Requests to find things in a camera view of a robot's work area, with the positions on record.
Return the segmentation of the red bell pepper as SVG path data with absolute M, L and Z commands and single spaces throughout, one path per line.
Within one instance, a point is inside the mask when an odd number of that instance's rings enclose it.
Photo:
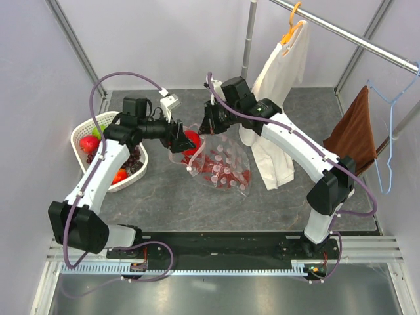
M 183 151 L 183 155 L 184 156 L 192 156 L 192 155 L 194 155 L 197 151 L 198 151 L 198 149 L 200 148 L 200 146 L 201 146 L 201 138 L 200 138 L 200 136 L 197 134 L 197 132 L 195 132 L 195 131 L 193 131 L 193 130 L 186 130 L 185 132 L 185 135 L 187 136 L 187 138 L 194 144 L 194 146 L 195 146 L 195 148 L 192 148 L 192 149 L 188 149 L 188 150 L 185 150 L 185 151 Z

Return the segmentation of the clear zip top bag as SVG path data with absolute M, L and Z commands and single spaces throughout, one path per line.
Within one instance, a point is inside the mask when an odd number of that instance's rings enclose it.
M 196 145 L 182 153 L 168 153 L 169 160 L 183 166 L 198 183 L 247 196 L 251 186 L 250 162 L 243 148 L 224 134 L 201 135 L 199 125 L 184 128 Z

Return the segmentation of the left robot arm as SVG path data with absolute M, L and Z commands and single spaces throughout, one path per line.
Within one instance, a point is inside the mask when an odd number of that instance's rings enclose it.
M 146 114 L 147 98 L 125 98 L 123 110 L 105 128 L 98 152 L 77 186 L 64 201 L 54 201 L 48 209 L 57 243 L 88 253 L 120 247 L 130 258 L 144 251 L 144 242 L 136 229 L 126 225 L 107 225 L 99 217 L 100 208 L 111 183 L 130 154 L 143 140 L 158 139 L 172 153 L 194 149 L 184 134 L 181 121 L 174 121 L 171 111 L 180 104 L 175 94 L 160 100 L 162 113 L 153 119 Z

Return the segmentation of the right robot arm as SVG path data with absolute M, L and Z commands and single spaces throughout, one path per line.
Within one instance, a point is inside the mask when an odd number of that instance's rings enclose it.
M 205 103 L 199 133 L 217 135 L 241 125 L 282 149 L 314 183 L 306 196 L 311 211 L 300 248 L 305 257 L 316 258 L 324 251 L 334 215 L 353 194 L 354 160 L 322 148 L 269 98 L 257 100 L 242 77 L 221 82 L 208 73 L 204 86 L 211 100 Z

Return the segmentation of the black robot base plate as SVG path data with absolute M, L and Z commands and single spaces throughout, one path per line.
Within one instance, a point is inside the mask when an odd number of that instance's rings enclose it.
M 109 250 L 109 259 L 145 258 L 151 267 L 289 268 L 292 261 L 331 262 L 339 256 L 337 240 L 311 244 L 300 232 L 141 232 L 141 249 Z

